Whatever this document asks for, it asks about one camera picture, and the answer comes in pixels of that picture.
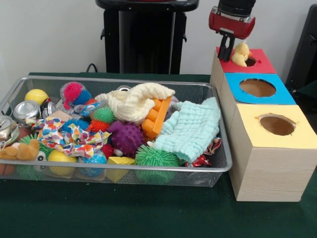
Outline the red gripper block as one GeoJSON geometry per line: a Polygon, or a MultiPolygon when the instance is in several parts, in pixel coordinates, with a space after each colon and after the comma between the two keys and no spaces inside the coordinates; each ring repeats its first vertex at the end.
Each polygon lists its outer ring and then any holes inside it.
{"type": "Polygon", "coordinates": [[[209,28],[216,33],[230,33],[222,36],[218,58],[229,61],[235,38],[246,39],[251,34],[256,18],[254,16],[232,16],[214,6],[209,15],[209,28]]]}

